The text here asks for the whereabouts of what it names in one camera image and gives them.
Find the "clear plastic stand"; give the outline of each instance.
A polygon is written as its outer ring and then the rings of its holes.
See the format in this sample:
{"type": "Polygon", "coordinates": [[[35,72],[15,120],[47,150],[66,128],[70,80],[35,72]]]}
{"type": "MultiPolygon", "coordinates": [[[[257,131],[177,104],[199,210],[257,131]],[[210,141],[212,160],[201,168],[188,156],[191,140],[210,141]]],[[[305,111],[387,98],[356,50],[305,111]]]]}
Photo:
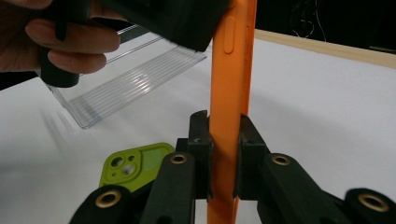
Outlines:
{"type": "Polygon", "coordinates": [[[139,26],[126,31],[132,40],[107,54],[105,68],[94,74],[81,75],[77,86],[72,88],[49,86],[83,129],[90,128],[206,58],[203,53],[178,47],[153,33],[142,33],[139,26]]]}

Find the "black clamp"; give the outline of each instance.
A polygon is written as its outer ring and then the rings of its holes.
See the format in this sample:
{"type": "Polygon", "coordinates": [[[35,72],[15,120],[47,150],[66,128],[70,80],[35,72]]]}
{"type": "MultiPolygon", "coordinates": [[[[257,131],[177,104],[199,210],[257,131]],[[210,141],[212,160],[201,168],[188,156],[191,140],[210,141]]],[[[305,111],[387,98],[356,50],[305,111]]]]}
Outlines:
{"type": "MultiPolygon", "coordinates": [[[[216,197],[210,191],[213,142],[208,121],[206,111],[191,116],[189,138],[177,140],[177,151],[163,159],[153,185],[133,193],[118,186],[102,187],[87,198],[71,223],[194,223],[195,200],[216,197]],[[108,206],[100,207],[98,201],[108,206]]],[[[295,159],[271,153],[244,115],[236,174],[233,196],[257,201],[262,223],[396,223],[396,203],[387,196],[370,189],[351,189],[340,200],[323,191],[295,159]]]]}

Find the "lime green phone case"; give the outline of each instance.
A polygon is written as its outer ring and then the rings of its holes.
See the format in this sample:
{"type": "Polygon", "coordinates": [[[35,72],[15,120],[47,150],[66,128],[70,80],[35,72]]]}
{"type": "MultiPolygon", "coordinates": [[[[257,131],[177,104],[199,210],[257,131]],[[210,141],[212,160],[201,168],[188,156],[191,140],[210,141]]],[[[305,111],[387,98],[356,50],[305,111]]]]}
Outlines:
{"type": "Polygon", "coordinates": [[[172,152],[173,147],[166,143],[115,152],[105,161],[99,188],[118,185],[131,192],[140,189],[156,178],[163,158],[172,152]]]}

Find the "orange phone case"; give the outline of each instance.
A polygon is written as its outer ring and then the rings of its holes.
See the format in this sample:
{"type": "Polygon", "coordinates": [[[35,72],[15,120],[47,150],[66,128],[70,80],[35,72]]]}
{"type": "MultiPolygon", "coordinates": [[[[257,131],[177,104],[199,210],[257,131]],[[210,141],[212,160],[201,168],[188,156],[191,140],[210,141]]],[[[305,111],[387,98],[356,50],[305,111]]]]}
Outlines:
{"type": "Polygon", "coordinates": [[[231,0],[213,39],[209,131],[215,149],[207,223],[235,223],[233,198],[241,113],[248,113],[257,0],[231,0]]]}

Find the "clamp jaw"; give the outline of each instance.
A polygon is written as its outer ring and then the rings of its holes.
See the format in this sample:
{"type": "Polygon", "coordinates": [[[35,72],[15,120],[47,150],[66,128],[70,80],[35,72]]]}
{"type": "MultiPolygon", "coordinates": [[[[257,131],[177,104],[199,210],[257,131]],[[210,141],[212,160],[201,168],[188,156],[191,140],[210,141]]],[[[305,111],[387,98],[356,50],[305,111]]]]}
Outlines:
{"type": "MultiPolygon", "coordinates": [[[[182,47],[205,51],[230,0],[100,0],[129,22],[145,27],[182,47]]],[[[66,39],[67,23],[88,22],[89,0],[54,0],[43,12],[56,23],[56,37],[66,39]]],[[[40,77],[53,87],[78,84],[79,74],[66,72],[48,59],[50,49],[41,50],[40,77]]]]}
{"type": "MultiPolygon", "coordinates": [[[[211,200],[213,142],[206,111],[191,115],[188,138],[163,159],[155,181],[130,192],[104,186],[77,210],[71,224],[194,223],[195,200],[211,200]]],[[[257,201],[262,223],[393,224],[396,203],[370,189],[351,189],[344,200],[323,191],[292,157],[271,153],[242,115],[233,196],[257,201]]]]}

